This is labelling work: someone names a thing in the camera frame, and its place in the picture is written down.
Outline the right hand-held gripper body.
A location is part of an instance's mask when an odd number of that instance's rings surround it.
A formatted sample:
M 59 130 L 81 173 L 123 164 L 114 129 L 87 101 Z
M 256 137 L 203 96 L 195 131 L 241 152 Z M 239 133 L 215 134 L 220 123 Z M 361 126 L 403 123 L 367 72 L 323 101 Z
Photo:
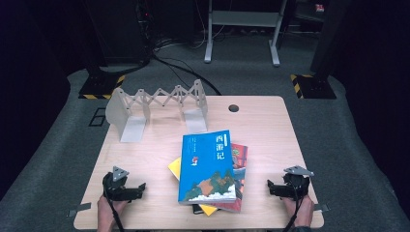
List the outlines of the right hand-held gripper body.
M 295 165 L 285 168 L 284 172 L 283 181 L 286 186 L 286 197 L 299 200 L 308 194 L 310 178 L 314 176 L 312 171 Z

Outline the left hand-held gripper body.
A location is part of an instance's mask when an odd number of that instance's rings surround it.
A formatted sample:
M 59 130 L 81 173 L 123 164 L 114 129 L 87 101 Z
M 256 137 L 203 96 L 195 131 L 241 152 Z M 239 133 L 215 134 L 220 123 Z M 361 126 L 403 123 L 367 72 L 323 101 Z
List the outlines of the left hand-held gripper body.
M 112 201 L 132 201 L 131 193 L 137 188 L 126 188 L 129 172 L 114 166 L 102 179 L 103 195 Z

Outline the red illustrated book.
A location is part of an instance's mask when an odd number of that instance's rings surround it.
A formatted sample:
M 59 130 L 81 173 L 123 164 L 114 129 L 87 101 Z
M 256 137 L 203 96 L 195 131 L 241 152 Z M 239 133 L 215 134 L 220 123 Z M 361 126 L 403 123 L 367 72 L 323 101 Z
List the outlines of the red illustrated book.
M 246 166 L 248 163 L 248 147 L 240 144 L 231 144 L 233 171 L 235 179 L 236 200 L 233 203 L 215 203 L 211 205 L 200 205 L 200 209 L 206 216 L 210 216 L 217 210 L 231 213 L 240 213 L 245 185 Z

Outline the yellow book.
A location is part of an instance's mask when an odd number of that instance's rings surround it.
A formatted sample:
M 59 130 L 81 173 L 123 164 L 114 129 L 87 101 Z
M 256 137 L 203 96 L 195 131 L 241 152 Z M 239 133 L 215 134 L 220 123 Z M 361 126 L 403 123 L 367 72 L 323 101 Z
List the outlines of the yellow book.
M 180 168 L 181 168 L 181 159 L 177 158 L 168 165 L 168 169 L 175 176 L 177 180 L 180 180 Z

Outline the white expandable book rack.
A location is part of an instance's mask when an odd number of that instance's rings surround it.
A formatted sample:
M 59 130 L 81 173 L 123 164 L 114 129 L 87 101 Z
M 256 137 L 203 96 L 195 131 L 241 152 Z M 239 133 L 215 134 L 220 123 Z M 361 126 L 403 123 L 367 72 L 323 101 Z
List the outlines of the white expandable book rack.
M 139 142 L 151 122 L 154 107 L 169 105 L 179 108 L 188 133 L 208 130 L 208 104 L 200 79 L 196 79 L 189 89 L 176 85 L 171 92 L 159 88 L 154 94 L 139 89 L 129 95 L 122 88 L 116 88 L 105 109 L 105 117 L 118 131 L 121 142 Z

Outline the blue paperback book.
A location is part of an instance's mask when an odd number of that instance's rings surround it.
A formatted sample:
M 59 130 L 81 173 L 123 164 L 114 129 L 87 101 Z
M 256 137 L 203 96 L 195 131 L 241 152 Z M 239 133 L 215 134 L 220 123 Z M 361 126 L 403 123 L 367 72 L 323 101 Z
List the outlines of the blue paperback book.
M 178 203 L 231 203 L 235 200 L 230 131 L 184 135 Z

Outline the person's left hand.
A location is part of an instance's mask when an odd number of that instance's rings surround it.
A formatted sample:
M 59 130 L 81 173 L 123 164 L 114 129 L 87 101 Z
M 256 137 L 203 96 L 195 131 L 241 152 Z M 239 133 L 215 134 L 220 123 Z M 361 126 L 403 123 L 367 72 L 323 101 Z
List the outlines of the person's left hand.
M 126 206 L 127 201 L 113 201 L 112 206 L 114 210 L 121 215 Z M 108 200 L 102 195 L 98 200 L 98 228 L 97 232 L 111 232 L 116 224 L 112 209 Z

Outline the person's right hand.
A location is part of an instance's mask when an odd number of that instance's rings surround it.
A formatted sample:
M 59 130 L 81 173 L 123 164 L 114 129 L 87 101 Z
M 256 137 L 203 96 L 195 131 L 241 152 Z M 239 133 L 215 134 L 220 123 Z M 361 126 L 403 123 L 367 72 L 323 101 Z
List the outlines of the person's right hand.
M 290 216 L 293 228 L 310 228 L 312 223 L 314 203 L 308 195 L 300 201 L 292 198 L 282 198 L 287 214 Z

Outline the black stand with striped base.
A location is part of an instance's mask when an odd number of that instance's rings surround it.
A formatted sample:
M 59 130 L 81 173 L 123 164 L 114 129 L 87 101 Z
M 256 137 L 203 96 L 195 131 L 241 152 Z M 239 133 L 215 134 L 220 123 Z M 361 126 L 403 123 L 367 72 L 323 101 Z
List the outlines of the black stand with striped base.
M 80 99 L 110 99 L 125 78 L 124 72 L 103 71 L 96 62 L 88 62 L 85 69 L 88 77 L 78 92 Z
M 340 61 L 342 50 L 351 35 L 355 0 L 330 0 L 310 70 L 312 74 L 292 74 L 299 99 L 330 99 L 336 95 L 328 81 Z

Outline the black cabinet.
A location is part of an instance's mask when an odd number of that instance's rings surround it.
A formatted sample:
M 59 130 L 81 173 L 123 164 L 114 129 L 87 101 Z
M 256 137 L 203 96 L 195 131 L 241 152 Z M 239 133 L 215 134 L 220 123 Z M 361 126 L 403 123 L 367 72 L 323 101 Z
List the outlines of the black cabinet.
M 143 66 L 148 42 L 141 32 L 138 0 L 85 0 L 107 65 Z

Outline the white metal desk frame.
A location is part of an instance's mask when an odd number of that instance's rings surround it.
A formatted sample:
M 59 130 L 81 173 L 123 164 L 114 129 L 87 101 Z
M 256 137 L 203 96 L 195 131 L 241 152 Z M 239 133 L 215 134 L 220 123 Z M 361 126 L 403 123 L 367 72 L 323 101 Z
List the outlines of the white metal desk frame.
M 269 40 L 269 48 L 271 59 L 274 67 L 280 66 L 278 57 L 278 35 L 280 32 L 284 11 L 287 0 L 280 0 L 280 9 L 274 13 L 262 12 L 235 12 L 235 11 L 220 11 L 213 7 L 213 0 L 208 1 L 208 33 L 207 45 L 205 50 L 204 62 L 209 64 L 212 61 L 213 53 L 213 26 L 228 25 L 228 26 L 250 26 L 250 27 L 269 27 L 274 28 L 274 35 Z

